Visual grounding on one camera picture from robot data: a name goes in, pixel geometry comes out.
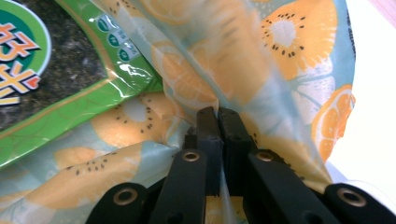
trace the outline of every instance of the printed logo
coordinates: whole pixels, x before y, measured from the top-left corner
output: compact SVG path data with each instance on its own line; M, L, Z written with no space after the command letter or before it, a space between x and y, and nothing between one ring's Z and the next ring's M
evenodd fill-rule
M107 14L96 19L98 29L107 33L107 43L117 49L117 55L122 62L129 62L140 55L134 43L125 32Z
M21 94L38 88L50 50L43 21L21 4L0 0L0 105L18 104Z

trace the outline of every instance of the screw hole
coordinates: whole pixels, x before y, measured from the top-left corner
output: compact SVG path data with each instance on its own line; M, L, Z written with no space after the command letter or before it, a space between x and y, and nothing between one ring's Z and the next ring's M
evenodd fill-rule
M361 195L351 189L340 188L337 190L337 195L345 203L349 203L352 206L363 207L367 204Z
M195 152L187 152L183 155L185 161L198 161L199 155Z
M137 191L131 188L120 189L113 197L113 202L117 205L127 205L137 198Z
M259 152L256 154L256 157L261 161L272 161L274 159L274 156L268 152Z

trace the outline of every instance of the kiwi slice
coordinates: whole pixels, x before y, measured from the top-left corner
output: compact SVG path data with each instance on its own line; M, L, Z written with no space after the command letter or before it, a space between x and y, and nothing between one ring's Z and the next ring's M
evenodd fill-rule
M91 125L97 135L114 147L127 147L142 141L163 142L174 115L163 92L143 93L96 116Z
M142 16L142 14L134 7L128 0L104 0L104 1L96 1L96 4L99 4L104 10L109 11L111 16L117 17L120 13L120 8L123 7L126 9L131 16Z
M32 203L52 209L75 208L96 202L111 187L134 177L141 162L142 143L63 169L26 196Z
M262 41L286 80L328 59L337 27L331 0L296 1L262 20Z
M58 169L62 170L68 166L90 161L97 156L92 148L87 147L67 147L56 151L53 154Z

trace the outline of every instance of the dark seaweed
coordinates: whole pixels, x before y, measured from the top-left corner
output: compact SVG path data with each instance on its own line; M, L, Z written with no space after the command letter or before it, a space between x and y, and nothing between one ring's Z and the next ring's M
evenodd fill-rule
M17 1L47 26L52 41L49 65L38 89L20 96L18 105L0 105L0 132L106 77L92 43L78 24L53 0Z

